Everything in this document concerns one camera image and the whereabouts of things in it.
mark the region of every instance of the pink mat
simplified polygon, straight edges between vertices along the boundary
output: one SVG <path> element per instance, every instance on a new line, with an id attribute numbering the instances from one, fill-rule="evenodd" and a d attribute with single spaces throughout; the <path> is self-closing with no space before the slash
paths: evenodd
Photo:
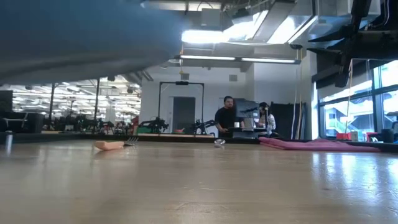
<path id="1" fill-rule="evenodd" d="M 316 139 L 310 142 L 287 142 L 272 138 L 259 138 L 264 146 L 283 150 L 309 150 L 309 151 L 344 151 L 344 152 L 380 152 L 378 148 L 368 146 L 351 146 L 345 142 Z"/>

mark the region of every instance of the black shirt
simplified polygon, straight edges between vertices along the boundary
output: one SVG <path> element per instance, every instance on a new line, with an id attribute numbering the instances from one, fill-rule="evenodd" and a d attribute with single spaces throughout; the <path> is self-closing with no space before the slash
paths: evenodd
<path id="1" fill-rule="evenodd" d="M 234 109 L 220 108 L 215 117 L 216 123 L 222 128 L 233 128 L 234 122 L 241 122 L 243 119 L 237 118 Z"/>

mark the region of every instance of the monitor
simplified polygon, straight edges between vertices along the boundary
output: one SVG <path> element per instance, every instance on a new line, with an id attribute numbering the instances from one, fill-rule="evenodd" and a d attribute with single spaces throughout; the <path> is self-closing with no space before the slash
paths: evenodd
<path id="1" fill-rule="evenodd" d="M 245 99 L 235 100 L 237 118 L 260 118 L 259 103 Z"/>

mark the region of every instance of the door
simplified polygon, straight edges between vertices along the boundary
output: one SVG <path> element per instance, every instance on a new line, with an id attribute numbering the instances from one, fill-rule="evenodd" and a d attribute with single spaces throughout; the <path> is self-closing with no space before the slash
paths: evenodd
<path id="1" fill-rule="evenodd" d="M 185 134 L 193 134 L 195 103 L 195 97 L 174 97 L 173 130 L 184 128 Z"/>

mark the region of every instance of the woman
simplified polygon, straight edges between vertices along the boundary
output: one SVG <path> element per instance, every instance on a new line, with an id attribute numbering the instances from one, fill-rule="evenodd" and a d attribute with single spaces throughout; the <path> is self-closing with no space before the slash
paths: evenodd
<path id="1" fill-rule="evenodd" d="M 260 119 L 258 122 L 259 127 L 266 127 L 267 133 L 271 134 L 272 131 L 276 129 L 276 123 L 274 115 L 272 115 L 272 111 L 266 102 L 262 102 L 259 105 L 260 107 Z"/>

